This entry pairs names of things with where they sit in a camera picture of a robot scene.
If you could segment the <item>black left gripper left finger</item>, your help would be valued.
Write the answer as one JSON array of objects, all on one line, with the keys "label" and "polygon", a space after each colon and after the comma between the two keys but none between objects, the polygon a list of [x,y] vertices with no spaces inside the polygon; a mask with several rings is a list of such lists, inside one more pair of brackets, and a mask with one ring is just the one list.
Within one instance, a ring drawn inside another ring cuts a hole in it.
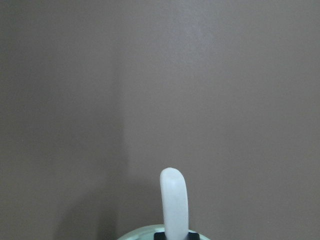
[{"label": "black left gripper left finger", "polygon": [[167,240],[167,237],[164,232],[155,232],[153,240]]}]

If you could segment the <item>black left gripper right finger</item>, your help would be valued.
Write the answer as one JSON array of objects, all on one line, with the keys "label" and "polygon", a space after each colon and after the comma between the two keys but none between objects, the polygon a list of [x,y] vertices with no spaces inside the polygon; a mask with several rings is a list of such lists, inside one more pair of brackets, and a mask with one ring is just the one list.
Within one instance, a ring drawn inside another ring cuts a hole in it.
[{"label": "black left gripper right finger", "polygon": [[200,240],[200,235],[197,232],[188,232],[187,240]]}]

